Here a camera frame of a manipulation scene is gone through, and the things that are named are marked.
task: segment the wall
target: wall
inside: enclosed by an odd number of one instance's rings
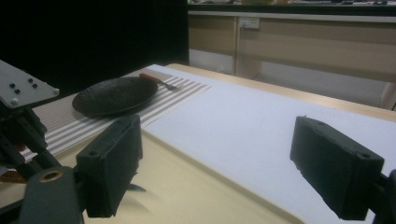
[[[240,77],[373,106],[381,105],[387,82],[396,82],[393,23],[261,19],[259,30],[236,24],[232,17],[190,15],[191,65],[216,71],[228,64],[224,70]],[[256,74],[251,62],[260,65]]]
[[[0,59],[61,96],[153,63],[188,63],[185,0],[1,1]]]

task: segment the metal screw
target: metal screw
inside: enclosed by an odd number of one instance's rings
[[[54,94],[54,95],[58,95],[59,92],[60,92],[59,89],[53,89],[53,94]]]
[[[14,106],[16,106],[16,105],[18,105],[19,101],[20,101],[20,100],[18,100],[18,98],[13,98],[13,99],[11,100],[11,104],[14,105]]]

